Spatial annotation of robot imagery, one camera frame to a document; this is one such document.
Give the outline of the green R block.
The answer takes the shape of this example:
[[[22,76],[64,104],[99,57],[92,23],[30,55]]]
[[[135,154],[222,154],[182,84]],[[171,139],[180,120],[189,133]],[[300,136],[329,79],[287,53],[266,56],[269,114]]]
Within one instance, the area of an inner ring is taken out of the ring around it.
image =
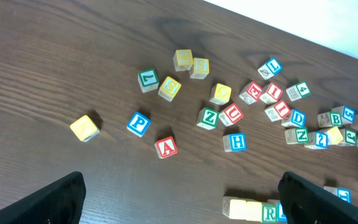
[[[262,223],[277,222],[277,205],[275,203],[262,204]]]

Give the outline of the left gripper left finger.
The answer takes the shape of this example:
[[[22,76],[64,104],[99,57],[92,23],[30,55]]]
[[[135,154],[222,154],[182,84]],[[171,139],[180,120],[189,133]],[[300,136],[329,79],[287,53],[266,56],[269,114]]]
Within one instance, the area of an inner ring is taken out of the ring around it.
[[[79,223],[86,197],[83,174],[72,172],[0,210],[0,224]]]

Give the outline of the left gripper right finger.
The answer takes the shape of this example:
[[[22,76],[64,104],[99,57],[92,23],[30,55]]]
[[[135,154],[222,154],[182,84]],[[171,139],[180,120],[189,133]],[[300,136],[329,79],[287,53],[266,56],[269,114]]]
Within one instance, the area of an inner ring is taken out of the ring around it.
[[[294,172],[284,172],[278,191],[288,223],[358,224],[358,208]]]

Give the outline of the yellow C block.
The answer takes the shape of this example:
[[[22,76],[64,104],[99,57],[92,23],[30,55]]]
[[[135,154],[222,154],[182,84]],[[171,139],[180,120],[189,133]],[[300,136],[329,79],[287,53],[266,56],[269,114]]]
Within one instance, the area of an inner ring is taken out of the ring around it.
[[[246,219],[247,201],[237,197],[223,197],[223,215],[229,219],[245,220]]]

